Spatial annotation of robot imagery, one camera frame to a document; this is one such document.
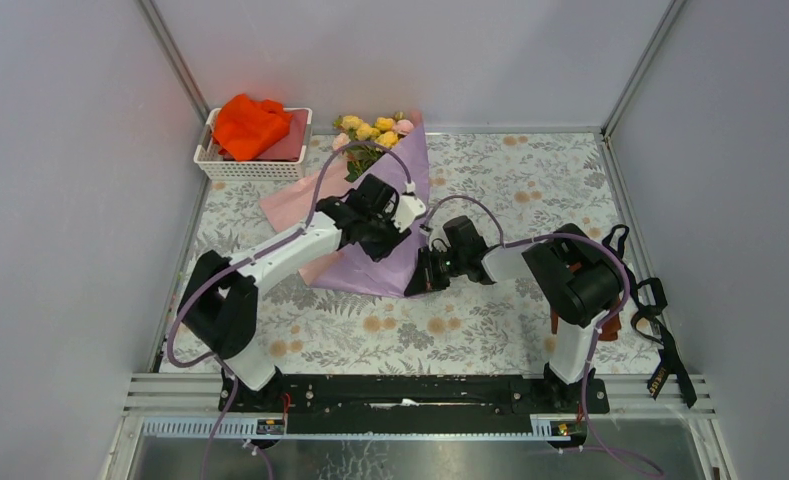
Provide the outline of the yellow fake flower bunch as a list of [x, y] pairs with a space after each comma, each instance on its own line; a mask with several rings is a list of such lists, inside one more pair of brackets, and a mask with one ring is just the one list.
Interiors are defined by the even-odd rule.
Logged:
[[333, 121], [338, 131], [332, 149], [346, 162], [346, 177], [349, 182], [357, 180], [384, 154], [384, 148], [393, 149], [412, 133], [416, 124], [403, 112], [393, 116], [377, 117], [367, 122], [356, 115], [341, 115]]

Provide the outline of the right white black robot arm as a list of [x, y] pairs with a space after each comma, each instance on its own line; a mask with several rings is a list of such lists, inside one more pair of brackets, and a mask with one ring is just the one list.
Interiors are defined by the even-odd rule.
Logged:
[[446, 222], [443, 231], [440, 248], [418, 249], [404, 296], [444, 290], [459, 276], [482, 285], [534, 279], [558, 322], [543, 396], [553, 410], [571, 410], [583, 398], [580, 381], [587, 377], [597, 323], [608, 317], [628, 283], [621, 261], [574, 224], [510, 246], [488, 245], [466, 216]]

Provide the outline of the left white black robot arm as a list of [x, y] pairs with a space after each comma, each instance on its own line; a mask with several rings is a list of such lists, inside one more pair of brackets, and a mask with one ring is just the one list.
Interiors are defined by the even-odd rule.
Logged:
[[171, 330], [185, 325], [222, 368], [242, 384], [258, 411], [279, 401], [277, 368], [256, 346], [258, 302], [300, 267], [357, 245], [373, 262], [388, 256], [426, 213], [416, 185], [397, 191], [367, 174], [341, 196], [315, 197], [307, 218], [259, 246], [225, 257], [210, 250], [192, 272]]

